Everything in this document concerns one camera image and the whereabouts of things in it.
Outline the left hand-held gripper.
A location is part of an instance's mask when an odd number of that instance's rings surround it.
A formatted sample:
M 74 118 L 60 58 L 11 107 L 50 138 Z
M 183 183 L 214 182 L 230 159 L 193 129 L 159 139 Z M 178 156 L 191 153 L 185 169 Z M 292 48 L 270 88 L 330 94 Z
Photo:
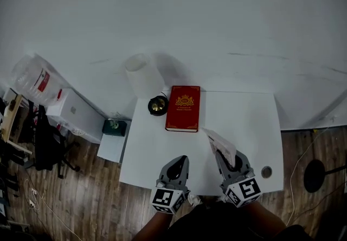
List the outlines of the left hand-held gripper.
M 185 203 L 190 190 L 186 186 L 189 159 L 179 156 L 161 170 L 155 188 L 151 191 L 151 205 L 157 212 L 176 214 Z

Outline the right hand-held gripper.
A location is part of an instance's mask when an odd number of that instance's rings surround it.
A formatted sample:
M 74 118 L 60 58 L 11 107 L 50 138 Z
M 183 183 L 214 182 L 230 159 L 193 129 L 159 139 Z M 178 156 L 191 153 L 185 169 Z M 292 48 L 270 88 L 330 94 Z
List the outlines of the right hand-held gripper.
M 215 157 L 220 174 L 224 179 L 220 187 L 228 202 L 240 208 L 260 197 L 262 191 L 257 177 L 250 168 L 248 158 L 243 153 L 236 151 L 235 167 L 231 166 L 220 151 L 216 152 Z

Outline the white calculator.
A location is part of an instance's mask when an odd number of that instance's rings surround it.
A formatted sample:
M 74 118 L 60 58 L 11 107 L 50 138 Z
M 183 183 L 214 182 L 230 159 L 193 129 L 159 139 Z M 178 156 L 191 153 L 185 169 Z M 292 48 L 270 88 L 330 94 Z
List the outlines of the white calculator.
M 206 128 L 202 128 L 202 130 L 206 133 L 209 143 L 211 146 L 211 150 L 214 155 L 216 155 L 217 151 L 219 151 L 222 156 L 226 159 L 228 164 L 234 168 L 236 164 L 236 147 L 231 142 L 217 134 L 213 130 L 209 130 Z

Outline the person's left forearm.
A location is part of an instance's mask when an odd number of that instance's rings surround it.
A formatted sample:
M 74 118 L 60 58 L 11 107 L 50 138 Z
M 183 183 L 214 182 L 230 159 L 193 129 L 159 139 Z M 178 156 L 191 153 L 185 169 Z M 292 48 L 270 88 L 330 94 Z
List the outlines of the person's left forearm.
M 157 212 L 151 220 L 133 237 L 132 241 L 158 241 L 167 231 L 172 214 Z

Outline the person's right forearm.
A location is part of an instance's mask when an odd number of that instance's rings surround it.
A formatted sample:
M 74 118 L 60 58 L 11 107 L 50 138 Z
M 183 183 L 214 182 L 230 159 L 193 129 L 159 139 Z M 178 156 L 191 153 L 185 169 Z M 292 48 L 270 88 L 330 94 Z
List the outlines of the person's right forearm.
M 262 238 L 273 238 L 286 228 L 285 223 L 259 202 L 242 208 L 248 227 Z

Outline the person's left white shoe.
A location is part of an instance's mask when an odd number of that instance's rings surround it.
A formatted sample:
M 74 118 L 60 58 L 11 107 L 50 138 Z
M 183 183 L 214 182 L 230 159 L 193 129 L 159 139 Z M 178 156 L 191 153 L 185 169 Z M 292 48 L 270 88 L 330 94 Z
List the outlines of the person's left white shoe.
M 188 202 L 191 205 L 191 207 L 195 208 L 196 206 L 202 204 L 201 198 L 199 195 L 189 194 L 188 195 Z

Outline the person's black clothing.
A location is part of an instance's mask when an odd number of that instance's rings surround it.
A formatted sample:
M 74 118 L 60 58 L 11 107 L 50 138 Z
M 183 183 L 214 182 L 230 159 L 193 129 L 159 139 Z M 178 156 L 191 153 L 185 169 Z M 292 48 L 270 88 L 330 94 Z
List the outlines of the person's black clothing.
M 210 208 L 198 205 L 178 219 L 162 241 L 314 241 L 300 225 L 286 226 L 273 238 L 262 238 L 248 227 L 242 208 L 223 202 Z

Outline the red hardcover book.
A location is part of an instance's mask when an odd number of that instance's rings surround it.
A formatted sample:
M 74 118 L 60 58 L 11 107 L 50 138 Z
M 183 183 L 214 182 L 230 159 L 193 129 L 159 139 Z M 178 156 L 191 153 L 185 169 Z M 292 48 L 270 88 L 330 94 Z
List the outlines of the red hardcover book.
M 166 131 L 198 132 L 200 97 L 199 86 L 173 86 L 166 114 Z

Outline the white drawer cabinet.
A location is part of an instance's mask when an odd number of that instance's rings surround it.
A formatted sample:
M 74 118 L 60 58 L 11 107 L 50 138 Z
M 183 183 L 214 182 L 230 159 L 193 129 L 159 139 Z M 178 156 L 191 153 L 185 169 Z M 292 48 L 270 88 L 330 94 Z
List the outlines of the white drawer cabinet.
M 97 156 L 115 163 L 122 163 L 131 121 L 126 121 L 125 136 L 103 134 Z

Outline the dark green box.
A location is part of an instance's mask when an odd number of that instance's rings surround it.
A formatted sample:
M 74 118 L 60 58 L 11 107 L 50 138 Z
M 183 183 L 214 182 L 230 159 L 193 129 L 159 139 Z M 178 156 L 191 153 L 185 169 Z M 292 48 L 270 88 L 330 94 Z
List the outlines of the dark green box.
M 125 137 L 127 129 L 127 123 L 123 120 L 106 120 L 104 122 L 102 133 L 110 136 L 122 136 Z

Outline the black round stand base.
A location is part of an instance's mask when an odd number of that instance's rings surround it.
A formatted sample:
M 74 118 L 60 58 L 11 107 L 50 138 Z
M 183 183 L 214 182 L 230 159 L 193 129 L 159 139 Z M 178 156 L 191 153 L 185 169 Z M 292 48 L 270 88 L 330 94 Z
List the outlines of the black round stand base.
M 314 159 L 306 167 L 304 172 L 304 187 L 307 192 L 315 193 L 322 187 L 327 175 L 337 173 L 347 169 L 347 163 L 332 170 L 325 170 L 322 161 Z

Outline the white shade table lamp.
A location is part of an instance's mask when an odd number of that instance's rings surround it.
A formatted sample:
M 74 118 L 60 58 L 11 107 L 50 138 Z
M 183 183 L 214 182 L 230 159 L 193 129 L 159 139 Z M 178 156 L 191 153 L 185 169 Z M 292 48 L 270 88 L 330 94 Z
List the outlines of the white shade table lamp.
M 169 101 L 163 94 L 164 79 L 151 57 L 146 54 L 129 57 L 125 61 L 125 71 L 135 95 L 148 101 L 149 113 L 154 116 L 166 114 Z

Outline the white water dispenser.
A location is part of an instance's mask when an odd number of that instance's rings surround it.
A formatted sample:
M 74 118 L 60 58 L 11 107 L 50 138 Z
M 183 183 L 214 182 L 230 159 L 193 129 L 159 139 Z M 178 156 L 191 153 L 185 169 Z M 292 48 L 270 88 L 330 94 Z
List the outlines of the white water dispenser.
M 76 136 L 95 144 L 101 142 L 105 117 L 71 88 L 61 90 L 59 99 L 47 108 L 46 115 Z

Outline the black office chair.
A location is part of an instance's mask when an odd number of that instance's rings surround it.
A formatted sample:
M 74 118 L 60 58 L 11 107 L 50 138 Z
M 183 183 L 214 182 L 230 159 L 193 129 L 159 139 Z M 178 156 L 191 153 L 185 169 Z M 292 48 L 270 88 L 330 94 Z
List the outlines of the black office chair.
M 25 141 L 34 145 L 34 157 L 24 163 L 25 169 L 34 167 L 36 170 L 52 170 L 57 165 L 57 176 L 62 179 L 61 167 L 66 164 L 75 172 L 80 171 L 79 166 L 72 166 L 66 159 L 67 153 L 72 147 L 79 147 L 79 143 L 73 141 L 66 144 L 66 138 L 60 131 L 50 125 L 44 106 L 39 105 L 34 110 L 34 103 L 28 101 L 29 113 L 24 121 L 28 132 L 24 136 Z

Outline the clear water bottle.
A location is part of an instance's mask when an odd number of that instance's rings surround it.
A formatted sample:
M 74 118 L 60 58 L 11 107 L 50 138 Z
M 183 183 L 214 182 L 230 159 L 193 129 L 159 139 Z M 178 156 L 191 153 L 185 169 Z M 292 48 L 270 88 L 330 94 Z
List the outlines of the clear water bottle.
M 25 55 L 13 67 L 11 82 L 27 100 L 43 106 L 57 103 L 66 82 L 58 72 L 39 55 Z

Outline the wooden desk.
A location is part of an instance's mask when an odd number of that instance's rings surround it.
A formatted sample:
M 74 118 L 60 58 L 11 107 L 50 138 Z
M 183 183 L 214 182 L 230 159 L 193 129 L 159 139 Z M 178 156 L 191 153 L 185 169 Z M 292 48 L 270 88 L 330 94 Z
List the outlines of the wooden desk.
M 18 145 L 17 143 L 14 143 L 10 140 L 10 133 L 11 129 L 15 120 L 15 117 L 17 115 L 17 111 L 20 107 L 20 104 L 22 102 L 22 95 L 18 94 L 14 100 L 12 100 L 5 108 L 4 110 L 4 117 L 3 117 L 3 123 L 1 128 L 1 138 L 2 140 L 11 145 L 12 147 L 16 148 L 17 150 L 21 150 L 29 155 L 32 155 L 33 152 L 28 150 L 25 147 L 22 147 Z

